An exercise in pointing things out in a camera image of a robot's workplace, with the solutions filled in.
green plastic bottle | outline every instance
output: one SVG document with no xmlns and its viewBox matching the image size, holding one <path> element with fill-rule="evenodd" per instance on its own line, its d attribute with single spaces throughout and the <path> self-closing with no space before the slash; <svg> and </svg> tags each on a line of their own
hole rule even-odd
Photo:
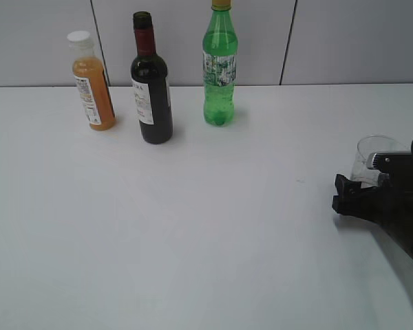
<svg viewBox="0 0 413 330">
<path fill-rule="evenodd" d="M 228 124 L 234 116 L 234 80 L 237 36 L 229 14 L 231 0 L 213 0 L 213 16 L 203 40 L 205 121 Z"/>
</svg>

white tabletop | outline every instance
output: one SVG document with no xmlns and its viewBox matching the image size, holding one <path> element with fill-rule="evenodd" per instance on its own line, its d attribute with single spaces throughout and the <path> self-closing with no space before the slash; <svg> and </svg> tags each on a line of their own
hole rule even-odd
<svg viewBox="0 0 413 330">
<path fill-rule="evenodd" d="M 159 146 L 111 93 L 97 132 L 75 88 L 0 88 L 0 330 L 413 329 L 413 262 L 331 209 L 413 85 L 238 87 L 226 128 L 175 87 Z"/>
</svg>

orange liquid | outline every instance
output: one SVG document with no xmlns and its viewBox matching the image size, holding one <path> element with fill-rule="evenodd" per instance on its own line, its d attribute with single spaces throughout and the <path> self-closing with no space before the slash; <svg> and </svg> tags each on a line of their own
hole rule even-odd
<svg viewBox="0 0 413 330">
<path fill-rule="evenodd" d="M 89 124 L 96 131 L 105 131 L 115 125 L 115 113 L 112 100 L 105 82 L 104 67 L 96 57 L 82 57 L 74 62 L 72 70 L 75 76 L 88 78 L 94 95 L 96 108 L 101 120 L 100 125 Z"/>
</svg>

juice bottle label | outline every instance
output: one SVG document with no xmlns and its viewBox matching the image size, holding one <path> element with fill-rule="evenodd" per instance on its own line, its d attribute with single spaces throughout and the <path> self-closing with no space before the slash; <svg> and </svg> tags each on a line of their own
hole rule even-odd
<svg viewBox="0 0 413 330">
<path fill-rule="evenodd" d="M 136 110 L 138 112 L 139 120 L 144 124 L 153 125 L 153 111 L 151 110 L 149 85 L 133 79 L 131 82 L 133 84 Z"/>
<path fill-rule="evenodd" d="M 235 55 L 214 56 L 204 52 L 204 82 L 213 86 L 227 86 L 235 80 Z"/>
<path fill-rule="evenodd" d="M 85 115 L 89 120 L 90 124 L 101 125 L 101 118 L 99 117 L 98 108 L 96 108 L 96 103 L 94 95 L 92 93 L 92 88 L 90 87 L 90 81 L 88 78 L 75 76 L 76 87 L 80 93 L 81 102 L 84 106 Z"/>
</svg>

dark red wine bottle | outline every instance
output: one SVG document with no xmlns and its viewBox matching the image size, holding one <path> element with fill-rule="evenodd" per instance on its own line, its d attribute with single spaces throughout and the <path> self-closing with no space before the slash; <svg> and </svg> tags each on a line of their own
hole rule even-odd
<svg viewBox="0 0 413 330">
<path fill-rule="evenodd" d="M 138 55 L 131 64 L 136 109 L 144 140 L 159 144 L 173 135 L 168 69 L 156 53 L 153 23 L 148 12 L 133 15 Z"/>
</svg>

